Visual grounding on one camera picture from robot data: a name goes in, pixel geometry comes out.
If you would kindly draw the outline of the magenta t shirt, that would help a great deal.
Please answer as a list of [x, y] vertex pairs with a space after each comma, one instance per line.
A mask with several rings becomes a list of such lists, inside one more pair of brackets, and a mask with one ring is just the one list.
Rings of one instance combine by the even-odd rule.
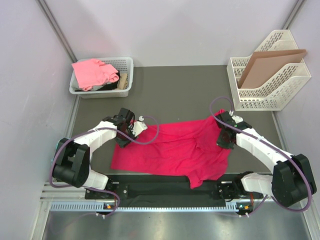
[[111, 169], [161, 176], [186, 176], [192, 189], [226, 173], [231, 151], [217, 146], [221, 130], [213, 117], [150, 125], [138, 140], [116, 146]]

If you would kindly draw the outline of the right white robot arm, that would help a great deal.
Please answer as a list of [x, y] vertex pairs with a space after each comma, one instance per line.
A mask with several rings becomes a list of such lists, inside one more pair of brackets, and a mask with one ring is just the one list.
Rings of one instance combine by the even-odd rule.
[[234, 180], [233, 192], [245, 198], [251, 192], [268, 195], [288, 208], [301, 200], [309, 203], [317, 192], [309, 159], [276, 147], [237, 115], [224, 111], [214, 117], [220, 134], [216, 144], [223, 149], [238, 146], [263, 163], [270, 174], [246, 171]]

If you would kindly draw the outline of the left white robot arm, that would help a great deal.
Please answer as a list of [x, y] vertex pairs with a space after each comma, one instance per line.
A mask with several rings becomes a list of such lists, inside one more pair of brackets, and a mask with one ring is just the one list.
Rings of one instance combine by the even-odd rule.
[[117, 115], [106, 117], [100, 123], [74, 139], [61, 139], [56, 148], [51, 177], [76, 188], [94, 188], [102, 198], [114, 191], [109, 178], [92, 170], [91, 160], [95, 150], [110, 140], [124, 148], [147, 129], [144, 118], [135, 120], [132, 111], [121, 108]]

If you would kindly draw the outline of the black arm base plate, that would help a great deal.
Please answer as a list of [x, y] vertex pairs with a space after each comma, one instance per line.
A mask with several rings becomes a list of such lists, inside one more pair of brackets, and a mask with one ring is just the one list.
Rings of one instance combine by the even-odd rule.
[[106, 189], [118, 195], [120, 207], [221, 207], [241, 200], [251, 203], [253, 194], [236, 193], [232, 186], [235, 177], [225, 174], [191, 188], [185, 176], [111, 174]]

